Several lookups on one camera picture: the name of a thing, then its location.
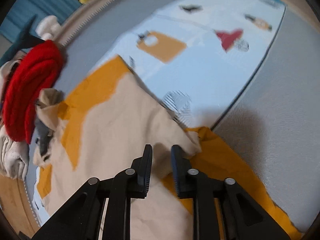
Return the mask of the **beige and mustard jacket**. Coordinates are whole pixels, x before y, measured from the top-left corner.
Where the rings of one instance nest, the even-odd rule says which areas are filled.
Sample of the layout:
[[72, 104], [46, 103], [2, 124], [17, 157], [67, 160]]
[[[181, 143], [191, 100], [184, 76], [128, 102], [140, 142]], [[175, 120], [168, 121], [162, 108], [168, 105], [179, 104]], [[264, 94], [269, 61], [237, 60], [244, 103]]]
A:
[[253, 170], [207, 127], [183, 130], [145, 92], [121, 57], [102, 64], [47, 114], [56, 124], [49, 155], [40, 167], [37, 191], [54, 214], [89, 178], [114, 177], [153, 147], [148, 196], [132, 203], [132, 239], [192, 239], [190, 200], [175, 196], [170, 149], [180, 145], [191, 163], [215, 179], [232, 177], [271, 215], [291, 239], [301, 233], [275, 206]]

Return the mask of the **grey bed mattress sheet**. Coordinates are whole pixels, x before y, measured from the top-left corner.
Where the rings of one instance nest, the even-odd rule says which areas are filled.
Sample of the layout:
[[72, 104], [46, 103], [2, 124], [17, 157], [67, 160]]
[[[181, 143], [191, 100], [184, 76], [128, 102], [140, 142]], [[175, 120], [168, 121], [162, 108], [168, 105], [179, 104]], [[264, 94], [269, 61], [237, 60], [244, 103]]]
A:
[[[69, 37], [56, 89], [66, 96], [120, 35], [174, 1], [110, 0], [87, 13]], [[306, 0], [276, 1], [285, 12], [263, 61], [207, 128], [253, 170], [302, 234], [319, 213], [319, 22]], [[50, 215], [34, 205], [39, 174], [31, 163], [25, 188], [43, 224]]]

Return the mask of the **printed light blue bed runner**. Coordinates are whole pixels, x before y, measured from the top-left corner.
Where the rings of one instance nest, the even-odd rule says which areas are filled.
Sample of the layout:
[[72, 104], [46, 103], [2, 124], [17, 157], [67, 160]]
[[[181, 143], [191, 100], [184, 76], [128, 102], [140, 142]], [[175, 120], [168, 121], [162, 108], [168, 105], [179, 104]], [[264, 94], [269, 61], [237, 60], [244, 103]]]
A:
[[[263, 61], [284, 12], [276, 0], [176, 0], [120, 35], [85, 78], [119, 56], [183, 130], [211, 127]], [[46, 115], [71, 92], [52, 103], [55, 93], [40, 94], [39, 116], [51, 140], [56, 124], [46, 122]], [[34, 163], [45, 163], [49, 146], [45, 155], [35, 150]], [[48, 213], [37, 185], [34, 205]]]

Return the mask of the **cream folded blanket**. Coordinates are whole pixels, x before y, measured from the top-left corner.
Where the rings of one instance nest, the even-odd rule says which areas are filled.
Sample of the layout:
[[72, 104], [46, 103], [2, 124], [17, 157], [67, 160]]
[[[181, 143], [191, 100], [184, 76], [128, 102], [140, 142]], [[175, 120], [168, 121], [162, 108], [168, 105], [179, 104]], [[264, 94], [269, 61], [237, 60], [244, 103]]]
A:
[[29, 165], [29, 145], [25, 141], [13, 141], [1, 126], [1, 175], [25, 180]]

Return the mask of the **wooden headboard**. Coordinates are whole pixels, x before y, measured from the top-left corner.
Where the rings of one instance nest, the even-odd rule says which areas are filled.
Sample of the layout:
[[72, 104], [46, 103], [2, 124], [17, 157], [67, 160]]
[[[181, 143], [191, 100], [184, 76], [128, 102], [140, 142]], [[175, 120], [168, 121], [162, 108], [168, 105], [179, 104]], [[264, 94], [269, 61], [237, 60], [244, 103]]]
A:
[[39, 229], [34, 218], [23, 181], [1, 175], [1, 208], [6, 219], [16, 233], [22, 232], [28, 237]]

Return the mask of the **red folded quilt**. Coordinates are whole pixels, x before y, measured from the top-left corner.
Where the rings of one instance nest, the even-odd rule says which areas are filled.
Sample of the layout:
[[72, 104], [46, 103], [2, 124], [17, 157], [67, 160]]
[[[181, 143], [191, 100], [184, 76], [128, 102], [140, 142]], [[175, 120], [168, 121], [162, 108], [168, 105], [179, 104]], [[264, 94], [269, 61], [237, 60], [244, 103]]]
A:
[[63, 55], [51, 40], [36, 45], [20, 62], [5, 92], [2, 110], [4, 126], [13, 141], [31, 142], [35, 102], [42, 89], [54, 85], [63, 65]]

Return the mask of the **white folded bedding stack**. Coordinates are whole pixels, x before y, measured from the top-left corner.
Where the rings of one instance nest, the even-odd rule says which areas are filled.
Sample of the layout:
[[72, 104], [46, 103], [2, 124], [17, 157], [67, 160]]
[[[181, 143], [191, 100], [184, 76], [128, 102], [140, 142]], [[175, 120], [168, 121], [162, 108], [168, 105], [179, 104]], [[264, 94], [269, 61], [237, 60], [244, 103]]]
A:
[[22, 57], [10, 60], [1, 66], [1, 106], [3, 105], [5, 94], [10, 83], [10, 79], [16, 68], [20, 65]]

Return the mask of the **white plush toy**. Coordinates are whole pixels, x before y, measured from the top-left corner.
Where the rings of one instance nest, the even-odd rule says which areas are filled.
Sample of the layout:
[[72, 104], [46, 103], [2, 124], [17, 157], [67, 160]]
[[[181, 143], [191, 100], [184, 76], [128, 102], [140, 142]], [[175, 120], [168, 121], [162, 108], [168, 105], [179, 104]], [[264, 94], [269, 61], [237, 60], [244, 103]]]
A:
[[61, 30], [61, 25], [57, 21], [57, 17], [49, 15], [43, 18], [36, 27], [37, 35], [43, 40], [52, 40], [54, 36]]

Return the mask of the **teal plush shark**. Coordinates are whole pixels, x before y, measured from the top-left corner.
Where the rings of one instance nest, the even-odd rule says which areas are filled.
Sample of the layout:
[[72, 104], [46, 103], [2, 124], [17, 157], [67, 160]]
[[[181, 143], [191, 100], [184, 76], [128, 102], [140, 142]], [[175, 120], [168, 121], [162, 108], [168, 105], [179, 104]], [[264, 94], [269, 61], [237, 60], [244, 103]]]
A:
[[36, 15], [34, 15], [22, 28], [15, 42], [11, 45], [11, 47], [3, 54], [1, 57], [1, 66], [8, 61], [11, 61], [15, 55], [23, 49], [33, 48], [38, 44], [42, 44], [44, 42], [43, 39], [31, 35], [30, 30], [33, 25], [33, 22], [36, 19]]

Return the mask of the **blue curtain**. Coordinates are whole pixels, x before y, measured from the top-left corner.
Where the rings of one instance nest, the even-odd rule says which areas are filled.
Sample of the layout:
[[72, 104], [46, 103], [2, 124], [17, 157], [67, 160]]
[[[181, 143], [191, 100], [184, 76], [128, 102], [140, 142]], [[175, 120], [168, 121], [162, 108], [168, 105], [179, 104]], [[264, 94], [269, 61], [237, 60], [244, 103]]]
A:
[[1, 35], [14, 42], [25, 24], [36, 16], [30, 30], [36, 36], [36, 27], [42, 19], [54, 15], [63, 24], [80, 6], [78, 0], [17, 0], [1, 24]]

